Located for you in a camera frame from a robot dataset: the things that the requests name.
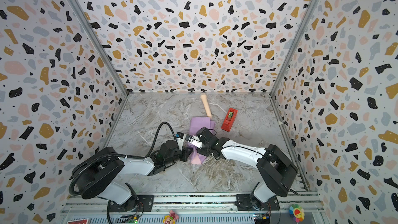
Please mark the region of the red tape dispenser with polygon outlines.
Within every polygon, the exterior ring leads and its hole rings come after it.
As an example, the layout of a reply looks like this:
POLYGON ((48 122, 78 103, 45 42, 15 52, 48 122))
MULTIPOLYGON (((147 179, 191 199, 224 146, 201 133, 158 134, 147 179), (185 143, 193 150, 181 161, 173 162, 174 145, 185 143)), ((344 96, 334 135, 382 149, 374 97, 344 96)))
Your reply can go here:
POLYGON ((234 121, 236 119, 238 110, 234 109, 234 108, 229 108, 229 110, 227 111, 227 115, 223 121, 223 124, 221 126, 221 129, 227 132, 231 131, 231 128, 234 124, 234 121))

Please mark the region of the pink wrapping paper sheet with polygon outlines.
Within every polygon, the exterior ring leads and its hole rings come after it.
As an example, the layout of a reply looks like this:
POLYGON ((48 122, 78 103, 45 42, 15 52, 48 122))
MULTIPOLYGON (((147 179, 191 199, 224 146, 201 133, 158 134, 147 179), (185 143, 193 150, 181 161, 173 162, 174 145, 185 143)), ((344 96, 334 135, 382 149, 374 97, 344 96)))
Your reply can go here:
MULTIPOLYGON (((194 117, 190 122, 190 130, 189 134, 192 136, 196 136, 196 133, 199 129, 206 127, 208 129, 214 129, 215 122, 211 120, 209 117, 194 117)), ((192 144, 188 144, 188 147, 193 148, 193 152, 189 156, 189 161, 194 165, 201 165, 207 159, 206 156, 198 153, 198 148, 192 144)))

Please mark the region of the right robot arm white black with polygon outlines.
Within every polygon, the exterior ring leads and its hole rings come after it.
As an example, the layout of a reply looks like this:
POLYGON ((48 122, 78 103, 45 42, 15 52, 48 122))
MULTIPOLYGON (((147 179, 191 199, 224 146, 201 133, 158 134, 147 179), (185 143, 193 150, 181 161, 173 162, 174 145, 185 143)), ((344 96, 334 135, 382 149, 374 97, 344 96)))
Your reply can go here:
POLYGON ((298 174, 297 167, 276 145, 266 148, 251 147, 227 138, 217 138, 210 129, 203 127, 191 139, 196 141, 198 152, 217 159, 235 160, 259 171, 263 178, 252 195, 265 203, 274 196, 286 197, 298 174))

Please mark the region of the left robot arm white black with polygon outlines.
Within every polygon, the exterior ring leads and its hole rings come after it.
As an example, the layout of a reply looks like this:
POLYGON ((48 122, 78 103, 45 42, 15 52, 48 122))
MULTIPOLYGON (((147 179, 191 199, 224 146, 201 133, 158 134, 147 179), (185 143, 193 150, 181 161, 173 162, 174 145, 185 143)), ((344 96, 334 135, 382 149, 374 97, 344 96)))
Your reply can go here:
POLYGON ((175 140, 163 143, 148 157, 124 155, 112 147, 106 147, 73 170, 69 194, 83 199, 99 197, 119 205, 126 204, 136 196, 129 184, 116 183, 115 178, 119 174, 156 175, 178 161, 186 162, 192 152, 193 148, 179 147, 175 140))

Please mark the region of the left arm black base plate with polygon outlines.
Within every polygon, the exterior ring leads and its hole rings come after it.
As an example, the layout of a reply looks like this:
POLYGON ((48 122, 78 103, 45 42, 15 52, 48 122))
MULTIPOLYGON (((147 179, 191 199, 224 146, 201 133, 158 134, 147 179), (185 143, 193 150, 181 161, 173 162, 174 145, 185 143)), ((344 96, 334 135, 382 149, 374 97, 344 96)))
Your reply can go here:
POLYGON ((154 203, 154 195, 137 195, 130 197, 125 203, 117 204, 111 201, 107 207, 109 213, 127 213, 136 214, 151 212, 154 203))

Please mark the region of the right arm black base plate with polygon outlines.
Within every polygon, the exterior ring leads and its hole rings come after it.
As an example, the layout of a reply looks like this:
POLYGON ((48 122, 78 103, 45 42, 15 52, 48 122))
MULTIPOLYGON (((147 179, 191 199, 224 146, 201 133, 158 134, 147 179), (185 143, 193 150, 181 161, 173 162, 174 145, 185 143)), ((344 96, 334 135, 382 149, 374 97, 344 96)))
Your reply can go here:
POLYGON ((253 194, 238 194, 236 202, 238 211, 278 211, 280 209, 276 196, 271 197, 267 202, 263 203, 253 194))

